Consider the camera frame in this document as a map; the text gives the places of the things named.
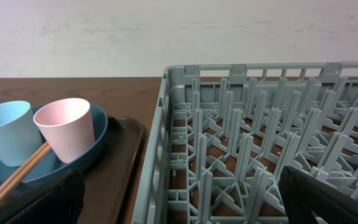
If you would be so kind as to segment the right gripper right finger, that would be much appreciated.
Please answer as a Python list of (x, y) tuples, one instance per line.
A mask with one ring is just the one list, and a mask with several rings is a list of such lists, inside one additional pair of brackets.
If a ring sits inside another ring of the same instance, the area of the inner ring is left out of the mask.
[(317, 224), (318, 215), (327, 223), (358, 224), (358, 201), (292, 166), (283, 168), (278, 188), (290, 223)]

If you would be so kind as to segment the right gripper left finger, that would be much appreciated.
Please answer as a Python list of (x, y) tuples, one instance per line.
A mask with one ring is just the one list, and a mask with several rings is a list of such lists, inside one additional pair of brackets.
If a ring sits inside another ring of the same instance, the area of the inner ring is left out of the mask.
[(13, 204), (13, 213), (5, 221), (18, 224), (77, 223), (83, 209), (85, 182), (76, 169), (61, 179), (34, 190)]

